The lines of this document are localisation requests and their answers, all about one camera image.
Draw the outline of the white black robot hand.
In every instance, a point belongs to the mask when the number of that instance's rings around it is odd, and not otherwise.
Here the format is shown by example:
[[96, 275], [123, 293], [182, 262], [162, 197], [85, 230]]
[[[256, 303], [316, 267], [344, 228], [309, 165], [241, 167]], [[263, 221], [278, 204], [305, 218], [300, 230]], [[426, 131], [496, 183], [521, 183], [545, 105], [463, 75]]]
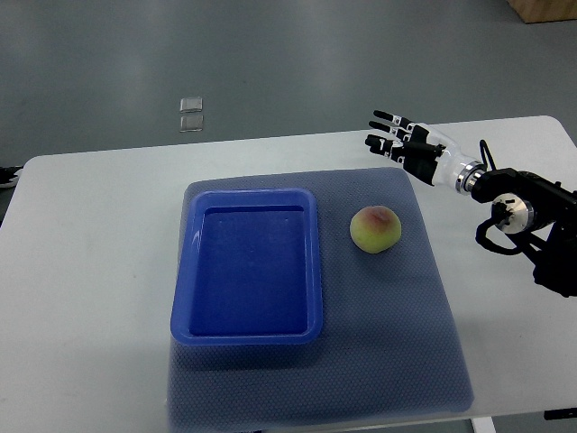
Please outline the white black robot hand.
[[365, 139], [369, 151], [402, 166], [430, 186], [445, 185], [464, 192], [463, 171], [475, 164], [457, 143], [433, 126], [384, 111], [373, 112], [373, 131]]

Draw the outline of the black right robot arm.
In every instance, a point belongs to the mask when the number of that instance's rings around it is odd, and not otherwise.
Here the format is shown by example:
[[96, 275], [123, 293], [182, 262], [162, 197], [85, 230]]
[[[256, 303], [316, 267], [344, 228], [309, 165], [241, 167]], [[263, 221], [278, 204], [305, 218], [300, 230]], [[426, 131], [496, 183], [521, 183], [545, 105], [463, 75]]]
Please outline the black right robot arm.
[[475, 241], [493, 253], [522, 253], [534, 265], [535, 284], [574, 297], [576, 193], [529, 171], [498, 169], [485, 141], [480, 151], [482, 170], [467, 179], [466, 191], [491, 208]]

